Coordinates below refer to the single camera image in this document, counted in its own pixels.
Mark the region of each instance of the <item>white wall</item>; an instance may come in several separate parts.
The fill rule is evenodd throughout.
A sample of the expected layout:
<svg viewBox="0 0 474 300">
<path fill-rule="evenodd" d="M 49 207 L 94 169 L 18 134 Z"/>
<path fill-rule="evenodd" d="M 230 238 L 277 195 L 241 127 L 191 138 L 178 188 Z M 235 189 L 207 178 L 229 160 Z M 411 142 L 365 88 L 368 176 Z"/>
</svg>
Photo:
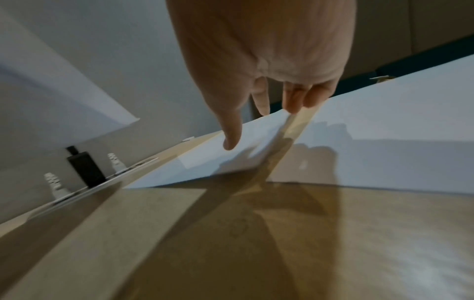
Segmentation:
<svg viewBox="0 0 474 300">
<path fill-rule="evenodd" d="M 0 7 L 125 109 L 132 126 L 77 145 L 106 175 L 107 153 L 126 164 L 219 129 L 181 56 L 163 0 L 0 0 Z M 245 121 L 251 119 L 249 106 Z M 84 186 L 65 150 L 0 171 L 0 222 L 52 200 L 42 175 Z"/>
</svg>

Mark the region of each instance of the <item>brown panel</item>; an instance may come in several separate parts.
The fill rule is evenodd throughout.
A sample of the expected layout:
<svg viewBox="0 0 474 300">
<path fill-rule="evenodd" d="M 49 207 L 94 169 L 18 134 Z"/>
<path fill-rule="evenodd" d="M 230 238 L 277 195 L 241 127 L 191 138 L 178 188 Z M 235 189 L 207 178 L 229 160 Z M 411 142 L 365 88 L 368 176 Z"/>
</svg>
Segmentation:
<svg viewBox="0 0 474 300">
<path fill-rule="evenodd" d="M 411 5 L 416 52 L 474 34 L 472 0 L 411 0 Z"/>
<path fill-rule="evenodd" d="M 411 54 L 408 0 L 358 0 L 357 24 L 344 78 Z"/>
</svg>

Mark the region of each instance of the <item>table surface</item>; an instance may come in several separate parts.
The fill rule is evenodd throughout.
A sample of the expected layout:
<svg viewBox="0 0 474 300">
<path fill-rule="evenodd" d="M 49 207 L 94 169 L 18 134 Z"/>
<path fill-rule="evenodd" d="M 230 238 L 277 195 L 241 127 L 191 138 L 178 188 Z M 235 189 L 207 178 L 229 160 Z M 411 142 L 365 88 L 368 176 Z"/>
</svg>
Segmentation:
<svg viewBox="0 0 474 300">
<path fill-rule="evenodd" d="M 474 299 L 473 197 L 265 182 L 315 111 L 257 170 L 121 189 L 209 134 L 6 234 L 2 298 Z"/>
</svg>

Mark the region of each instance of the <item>human hand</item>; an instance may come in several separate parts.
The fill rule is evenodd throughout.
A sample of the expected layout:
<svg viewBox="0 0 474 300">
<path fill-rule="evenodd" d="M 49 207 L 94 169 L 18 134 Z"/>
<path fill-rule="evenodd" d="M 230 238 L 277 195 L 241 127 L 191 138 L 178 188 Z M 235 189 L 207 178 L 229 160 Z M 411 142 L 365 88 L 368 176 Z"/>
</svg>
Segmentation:
<svg viewBox="0 0 474 300">
<path fill-rule="evenodd" d="M 356 0 L 167 0 L 188 70 L 226 136 L 240 140 L 252 94 L 270 113 L 266 77 L 284 82 L 283 108 L 327 100 L 349 58 Z"/>
</svg>

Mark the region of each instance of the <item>hand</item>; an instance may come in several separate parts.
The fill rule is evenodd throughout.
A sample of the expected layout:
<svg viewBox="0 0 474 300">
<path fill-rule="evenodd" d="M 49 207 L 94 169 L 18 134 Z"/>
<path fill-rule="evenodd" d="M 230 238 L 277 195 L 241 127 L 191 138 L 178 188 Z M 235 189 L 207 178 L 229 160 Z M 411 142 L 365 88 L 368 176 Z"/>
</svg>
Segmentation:
<svg viewBox="0 0 474 300">
<path fill-rule="evenodd" d="M 329 98 L 351 50 L 355 0 L 167 0 L 188 70 L 226 136 L 240 140 L 252 94 L 270 113 L 266 77 L 283 81 L 283 108 Z"/>
</svg>

